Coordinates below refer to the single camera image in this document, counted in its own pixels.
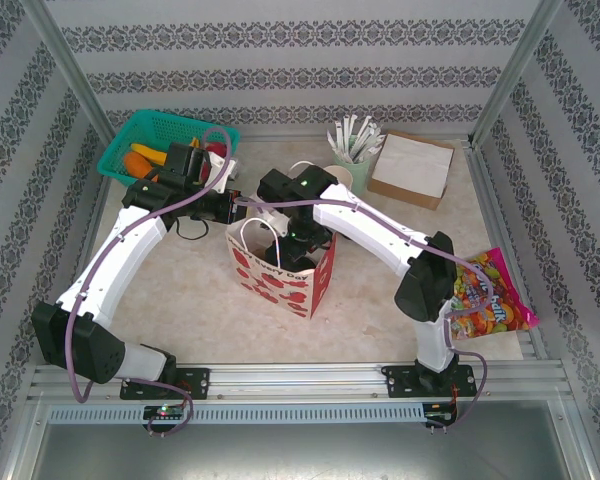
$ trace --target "paper cup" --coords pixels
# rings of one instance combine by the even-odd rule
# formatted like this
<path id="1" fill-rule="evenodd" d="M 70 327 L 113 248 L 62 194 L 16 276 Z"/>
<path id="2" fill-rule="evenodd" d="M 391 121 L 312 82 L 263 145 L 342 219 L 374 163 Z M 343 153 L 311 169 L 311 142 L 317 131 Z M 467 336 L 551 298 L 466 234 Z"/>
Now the paper cup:
<path id="1" fill-rule="evenodd" d="M 338 179 L 339 183 L 342 183 L 345 187 L 351 190 L 351 186 L 353 185 L 353 175 L 351 172 L 340 165 L 329 165 L 324 168 L 325 172 L 329 172 L 331 175 Z"/>

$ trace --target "patterned wallpaper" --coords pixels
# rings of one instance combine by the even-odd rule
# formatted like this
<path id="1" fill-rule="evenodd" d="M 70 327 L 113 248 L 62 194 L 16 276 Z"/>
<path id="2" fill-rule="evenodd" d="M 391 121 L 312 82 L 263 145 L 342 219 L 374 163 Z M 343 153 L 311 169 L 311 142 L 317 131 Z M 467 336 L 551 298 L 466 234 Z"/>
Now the patterned wallpaper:
<path id="1" fill-rule="evenodd" d="M 482 147 L 600 465 L 600 0 L 564 2 Z"/>
<path id="2" fill-rule="evenodd" d="M 246 135 L 322 134 L 345 112 L 467 134 L 536 4 L 47 2 L 115 127 L 154 108 Z"/>
<path id="3" fill-rule="evenodd" d="M 37 352 L 30 314 L 76 274 L 103 146 L 16 0 L 0 0 L 0 459 Z"/>

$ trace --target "paper bag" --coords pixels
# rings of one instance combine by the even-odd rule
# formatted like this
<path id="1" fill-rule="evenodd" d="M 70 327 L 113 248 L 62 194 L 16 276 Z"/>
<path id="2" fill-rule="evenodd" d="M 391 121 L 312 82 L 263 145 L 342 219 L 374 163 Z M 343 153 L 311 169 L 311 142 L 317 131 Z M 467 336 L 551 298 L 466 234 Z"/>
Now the paper bag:
<path id="1" fill-rule="evenodd" d="M 255 295 L 299 317 L 311 318 L 331 280 L 336 236 L 328 250 L 317 249 L 309 255 L 317 264 L 315 270 L 294 273 L 258 258 L 264 258 L 264 251 L 273 243 L 274 237 L 270 230 L 260 228 L 256 222 L 244 229 L 247 246 L 244 248 L 240 229 L 247 220 L 229 225 L 225 234 L 236 280 Z"/>

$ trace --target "colorful candy package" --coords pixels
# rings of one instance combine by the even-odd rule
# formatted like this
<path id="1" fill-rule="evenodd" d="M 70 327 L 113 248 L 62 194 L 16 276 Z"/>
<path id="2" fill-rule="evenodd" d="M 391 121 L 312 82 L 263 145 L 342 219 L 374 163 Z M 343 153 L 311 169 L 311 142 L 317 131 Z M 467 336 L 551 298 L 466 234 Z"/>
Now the colorful candy package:
<path id="1" fill-rule="evenodd" d="M 529 330 L 538 318 L 522 304 L 511 282 L 507 265 L 499 248 L 481 253 L 468 260 L 482 270 L 493 283 L 491 305 L 484 311 L 466 317 L 454 317 L 451 322 L 453 338 L 473 338 L 510 330 Z M 453 310 L 476 307 L 487 298 L 487 286 L 478 276 L 457 265 L 458 279 L 454 285 Z"/>

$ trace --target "cardboard box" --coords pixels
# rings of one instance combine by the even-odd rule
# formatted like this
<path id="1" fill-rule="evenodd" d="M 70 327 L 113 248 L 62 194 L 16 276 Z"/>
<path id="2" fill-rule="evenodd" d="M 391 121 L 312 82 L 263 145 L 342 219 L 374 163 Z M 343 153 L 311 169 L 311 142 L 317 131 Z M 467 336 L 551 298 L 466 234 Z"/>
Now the cardboard box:
<path id="1" fill-rule="evenodd" d="M 311 318 L 331 281 L 336 236 L 326 251 L 317 249 L 310 255 L 316 262 L 314 270 L 294 273 L 270 265 L 253 253 L 263 253 L 272 242 L 271 232 L 259 228 L 258 223 L 252 222 L 245 228 L 244 243 L 248 248 L 243 246 L 240 228 L 245 221 L 229 225 L 225 234 L 238 283 L 299 317 Z"/>
<path id="2" fill-rule="evenodd" d="M 389 140 L 389 135 L 407 138 L 409 140 L 413 140 L 422 144 L 433 145 L 439 148 L 448 149 L 451 151 L 451 157 L 453 157 L 454 148 L 451 145 L 447 145 L 442 142 L 437 142 L 435 140 L 417 137 L 415 135 L 409 135 L 407 133 L 397 132 L 394 130 L 390 130 L 389 132 L 387 132 L 387 139 L 385 140 L 385 145 L 387 140 Z M 449 163 L 446 165 L 446 168 L 444 164 L 438 165 L 439 170 L 437 175 L 441 176 L 444 173 L 444 182 L 442 185 L 439 185 L 440 179 L 436 179 L 436 185 L 432 185 L 429 189 L 430 193 L 432 194 L 414 192 L 409 188 L 406 188 L 404 185 L 400 184 L 399 176 L 396 176 L 395 174 L 390 175 L 390 172 L 392 172 L 391 169 L 395 170 L 396 168 L 404 168 L 405 172 L 408 171 L 410 167 L 408 160 L 405 160 L 404 167 L 396 167 L 395 159 L 393 159 L 393 162 L 391 164 L 388 164 L 386 162 L 384 164 L 381 163 L 382 152 L 380 152 L 378 162 L 376 163 L 374 172 L 371 175 L 369 184 L 367 185 L 367 189 L 370 192 L 384 195 L 385 197 L 395 198 L 396 200 L 411 203 L 419 207 L 428 208 L 429 210 L 435 210 L 438 208 L 438 205 L 440 205 L 440 202 L 444 198 L 444 194 L 446 192 L 446 175 L 448 174 L 449 166 L 451 165 L 450 159 Z"/>

